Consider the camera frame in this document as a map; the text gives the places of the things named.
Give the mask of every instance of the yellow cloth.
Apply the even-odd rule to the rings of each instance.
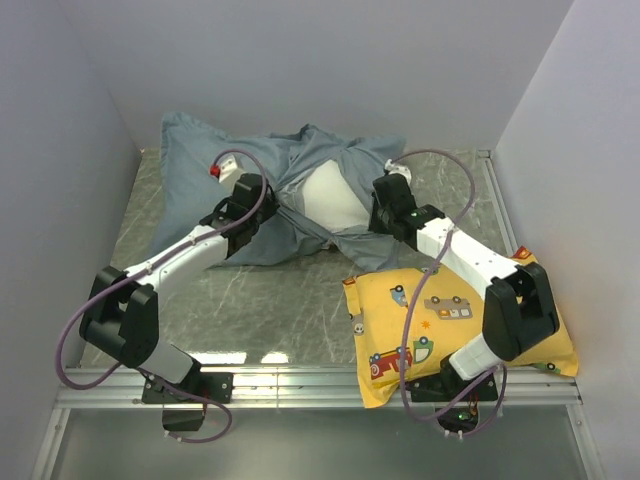
[[[514,260],[535,257],[520,248]],[[408,303],[423,272],[406,268],[343,281],[351,315],[360,393],[367,408],[384,405],[398,386],[398,359]],[[484,303],[464,280],[444,266],[427,281],[411,321],[407,359],[411,380],[437,373],[440,360],[482,331]],[[533,365],[575,376],[578,356],[560,318],[560,330],[509,365]]]

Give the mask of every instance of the marble floor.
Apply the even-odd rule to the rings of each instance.
[[[478,199],[461,227],[504,253],[498,221],[475,151],[457,151],[471,166]],[[449,216],[466,203],[468,182],[451,161],[418,155],[407,164],[418,205],[432,203]],[[125,214],[112,264],[125,268],[145,259],[163,213],[159,152],[147,149]],[[403,250],[403,266],[426,266],[429,259]],[[274,267],[215,268],[202,272],[175,293],[160,314],[164,339],[204,363],[355,362],[355,348],[342,280],[358,273],[339,252],[322,251]],[[113,360],[88,345],[84,367]]]

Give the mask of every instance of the white cloth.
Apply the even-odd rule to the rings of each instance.
[[[304,216],[332,233],[356,225],[369,225],[369,214],[340,173],[328,160],[307,177],[302,185]]]

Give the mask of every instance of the white wall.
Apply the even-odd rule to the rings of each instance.
[[[162,113],[232,133],[495,147],[571,0],[59,0],[140,147]]]
[[[497,148],[549,270],[611,479],[640,477],[640,3],[576,0]]]
[[[58,332],[109,262],[138,157],[56,2],[2,2],[3,479],[29,477],[58,385]]]

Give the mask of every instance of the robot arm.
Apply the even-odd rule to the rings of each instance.
[[[445,358],[441,377],[450,391],[505,361],[511,361],[560,328],[545,270],[502,257],[453,225],[431,205],[418,208],[409,185],[392,173],[374,182],[369,229],[391,234],[435,258],[453,229],[442,263],[468,282],[485,302],[482,333]]]
[[[244,173],[233,179],[233,194],[211,215],[203,218],[186,237],[146,262],[125,271],[107,267],[95,279],[91,297],[127,277],[137,281],[114,291],[84,315],[80,335],[129,368],[138,368],[179,385],[182,391],[200,394],[200,364],[159,335],[158,314],[169,294],[193,275],[216,265],[249,243],[261,223],[278,208],[273,192],[246,222],[214,236],[214,232],[243,217],[258,201],[260,175]],[[152,265],[168,257],[160,268]]]

